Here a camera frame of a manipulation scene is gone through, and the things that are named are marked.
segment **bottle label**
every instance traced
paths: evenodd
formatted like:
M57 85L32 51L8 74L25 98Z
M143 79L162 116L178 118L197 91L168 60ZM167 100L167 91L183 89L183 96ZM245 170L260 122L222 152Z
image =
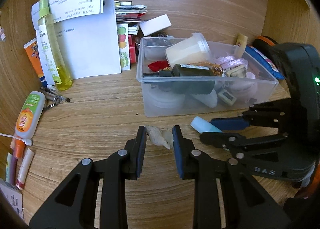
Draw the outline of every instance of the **bottle label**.
M185 65L185 64L180 64L181 67L188 67L188 68L198 68L198 69L207 69L209 70L208 67L204 67L204 66L196 66L196 65Z
M40 96L37 94L30 94L28 96L17 120L16 127L18 131L27 132L30 129L39 100Z
M43 52L44 52L45 58L47 59L49 70L52 74L53 80L56 84L61 84L62 82L57 70L56 63L54 62L51 46L49 43L47 26L45 24L39 25L39 34L40 34L40 40L41 40Z

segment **fruit sticker card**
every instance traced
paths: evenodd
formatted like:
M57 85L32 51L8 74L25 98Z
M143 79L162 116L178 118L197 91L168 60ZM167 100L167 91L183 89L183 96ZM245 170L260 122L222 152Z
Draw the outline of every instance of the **fruit sticker card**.
M117 24L121 70L130 69L128 25Z

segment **green spray cap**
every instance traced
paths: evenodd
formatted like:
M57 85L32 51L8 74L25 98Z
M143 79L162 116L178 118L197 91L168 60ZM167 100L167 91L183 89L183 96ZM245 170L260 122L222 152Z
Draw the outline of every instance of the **green spray cap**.
M49 0L39 0L39 16L44 17L50 14Z

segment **plastic cup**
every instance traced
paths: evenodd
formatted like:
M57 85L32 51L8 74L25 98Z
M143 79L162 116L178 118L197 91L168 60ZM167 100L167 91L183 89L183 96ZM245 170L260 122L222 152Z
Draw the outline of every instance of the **plastic cup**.
M202 33L195 32L190 38L166 48L165 56L170 67L173 67L175 64L208 61L211 51Z

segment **green label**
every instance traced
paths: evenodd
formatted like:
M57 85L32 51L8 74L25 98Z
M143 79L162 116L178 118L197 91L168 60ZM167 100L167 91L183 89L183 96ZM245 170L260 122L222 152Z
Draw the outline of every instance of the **green label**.
M35 114L37 105L39 103L40 96L37 94L30 94L25 101L22 110L29 108L33 114Z

